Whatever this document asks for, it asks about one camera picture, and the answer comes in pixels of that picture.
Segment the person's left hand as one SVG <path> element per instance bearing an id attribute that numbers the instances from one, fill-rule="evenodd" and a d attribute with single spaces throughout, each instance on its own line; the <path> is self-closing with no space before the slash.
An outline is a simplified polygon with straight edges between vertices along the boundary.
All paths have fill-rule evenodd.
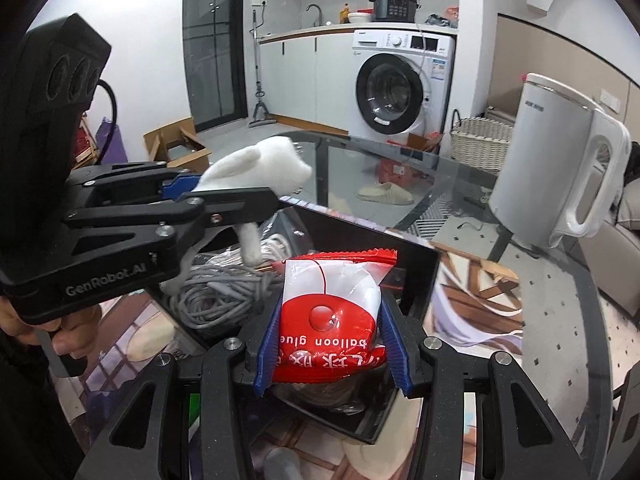
<path id="1" fill-rule="evenodd" d="M 69 354 L 74 359 L 88 356 L 96 346 L 102 318 L 100 306 L 93 306 L 43 325 L 27 325 L 17 315 L 12 304 L 1 298 L 1 330 L 22 344 L 38 346 L 36 330 L 52 334 L 52 346 L 59 356 Z"/>

